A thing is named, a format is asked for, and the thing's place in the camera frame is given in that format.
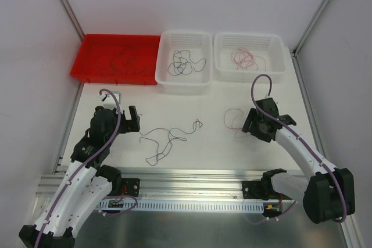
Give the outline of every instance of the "white basket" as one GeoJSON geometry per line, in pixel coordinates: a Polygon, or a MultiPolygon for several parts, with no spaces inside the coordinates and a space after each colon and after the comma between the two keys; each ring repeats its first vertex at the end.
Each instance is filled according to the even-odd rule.
{"type": "Polygon", "coordinates": [[[277,82],[285,72],[284,45],[277,35],[217,33],[214,61],[223,81],[252,82],[265,73],[277,82]]]}
{"type": "Polygon", "coordinates": [[[198,94],[212,82],[212,36],[204,32],[165,31],[160,38],[155,80],[168,93],[198,94]]]}

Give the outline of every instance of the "red plastic bin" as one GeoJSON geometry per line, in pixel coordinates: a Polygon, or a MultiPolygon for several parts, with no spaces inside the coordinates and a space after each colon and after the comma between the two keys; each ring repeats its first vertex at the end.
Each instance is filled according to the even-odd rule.
{"type": "Polygon", "coordinates": [[[71,76],[81,82],[156,85],[160,36],[87,34],[71,76]]]}

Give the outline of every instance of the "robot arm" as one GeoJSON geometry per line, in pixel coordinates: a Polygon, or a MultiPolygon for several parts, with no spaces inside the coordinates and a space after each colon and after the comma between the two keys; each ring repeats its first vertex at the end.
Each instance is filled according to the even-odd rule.
{"type": "Polygon", "coordinates": [[[100,95],[103,106],[95,108],[90,128],[74,147],[65,177],[48,207],[34,225],[24,225],[19,233],[27,248],[73,247],[96,205],[109,194],[121,194],[121,171],[101,164],[118,134],[140,130],[140,117],[130,106],[131,119],[127,120],[118,101],[120,93],[105,90],[110,95],[100,95]]]}
{"type": "Polygon", "coordinates": [[[351,172],[347,168],[339,170],[316,149],[309,149],[296,122],[289,115],[279,115],[273,98],[254,103],[256,109],[250,110],[242,132],[249,132],[262,141],[276,141],[295,160],[306,181],[294,178],[282,169],[272,170],[264,173],[261,183],[250,188],[249,193],[264,200],[269,199],[270,195],[282,193],[303,203],[307,216],[317,224],[342,217],[344,208],[346,215],[353,214],[355,198],[351,172]]]}

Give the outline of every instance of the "black cable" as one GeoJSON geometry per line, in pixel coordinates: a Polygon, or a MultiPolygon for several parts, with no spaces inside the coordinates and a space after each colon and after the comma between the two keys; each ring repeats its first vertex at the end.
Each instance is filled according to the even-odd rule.
{"type": "Polygon", "coordinates": [[[135,63],[138,53],[139,51],[137,48],[132,46],[124,46],[124,49],[119,52],[118,55],[111,58],[107,65],[102,65],[103,60],[100,60],[100,57],[98,57],[95,62],[95,66],[99,68],[100,74],[105,76],[127,76],[128,74],[141,74],[146,70],[146,68],[143,67],[143,69],[138,71],[138,64],[135,63]],[[120,66],[124,66],[126,68],[125,73],[120,66]]]}
{"type": "Polygon", "coordinates": [[[185,131],[179,129],[178,127],[173,127],[173,128],[171,128],[169,130],[168,129],[165,129],[165,128],[155,128],[155,129],[153,129],[153,130],[151,130],[151,131],[149,131],[149,132],[147,132],[145,134],[142,134],[141,132],[139,132],[142,135],[142,137],[140,137],[140,139],[139,139],[139,142],[141,142],[142,139],[147,139],[147,140],[152,141],[152,142],[154,142],[154,143],[156,143],[158,145],[157,148],[156,148],[156,154],[154,156],[151,156],[149,158],[146,158],[146,162],[150,166],[152,166],[152,167],[153,166],[156,166],[161,159],[164,159],[170,153],[170,151],[171,151],[171,149],[173,147],[173,142],[172,141],[183,141],[183,142],[186,142],[187,141],[187,138],[173,135],[172,134],[172,130],[179,130],[179,131],[181,131],[182,133],[184,133],[186,135],[191,135],[191,134],[193,134],[196,131],[196,129],[198,128],[198,125],[199,125],[199,128],[202,128],[203,123],[201,123],[198,119],[196,119],[196,121],[194,121],[192,123],[192,129],[193,129],[192,132],[185,132],[185,131]],[[146,135],[148,135],[148,134],[150,134],[150,133],[152,133],[152,132],[154,132],[156,130],[165,130],[165,131],[168,132],[168,143],[166,144],[166,146],[164,147],[164,149],[161,152],[159,152],[160,144],[159,144],[158,141],[156,141],[154,139],[151,139],[151,138],[144,137],[144,136],[146,136],[146,135]],[[156,160],[156,163],[155,164],[152,164],[150,162],[150,160],[153,159],[153,158],[155,158],[155,160],[156,160]]]}
{"type": "Polygon", "coordinates": [[[193,71],[201,72],[203,71],[206,59],[202,58],[198,62],[193,62],[191,60],[191,52],[188,49],[184,49],[182,51],[174,51],[173,52],[173,62],[169,64],[168,73],[172,76],[179,76],[179,75],[190,75],[193,71]],[[188,58],[183,56],[183,53],[188,53],[188,58]],[[202,63],[203,67],[200,70],[195,68],[195,65],[198,65],[200,62],[202,63]]]}

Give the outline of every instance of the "red wire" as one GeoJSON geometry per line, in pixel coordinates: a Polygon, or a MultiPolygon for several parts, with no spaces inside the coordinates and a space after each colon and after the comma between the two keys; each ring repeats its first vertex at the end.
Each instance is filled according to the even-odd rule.
{"type": "Polygon", "coordinates": [[[243,112],[241,109],[228,109],[228,110],[225,112],[225,115],[224,115],[224,121],[223,121],[223,122],[224,122],[226,128],[236,131],[236,132],[235,132],[235,135],[234,135],[235,138],[244,138],[245,136],[249,136],[249,135],[237,136],[237,133],[239,133],[240,130],[242,130],[242,127],[233,127],[235,119],[237,119],[239,116],[244,116],[244,112],[243,112]],[[229,127],[229,126],[226,124],[226,114],[227,114],[227,112],[230,111],[230,110],[239,110],[239,111],[240,111],[240,114],[238,114],[238,115],[236,115],[236,116],[234,117],[234,119],[233,119],[232,122],[231,122],[231,126],[229,127]]]}
{"type": "Polygon", "coordinates": [[[255,57],[258,57],[264,61],[266,71],[266,60],[261,56],[251,54],[246,48],[238,48],[231,53],[231,60],[237,65],[237,70],[253,70],[251,67],[255,66],[255,70],[257,71],[259,66],[255,60],[255,57]]]}
{"type": "Polygon", "coordinates": [[[124,185],[123,189],[121,190],[121,196],[122,197],[120,198],[120,200],[115,201],[115,203],[120,203],[123,200],[126,191],[127,191],[127,187],[124,185]]]}

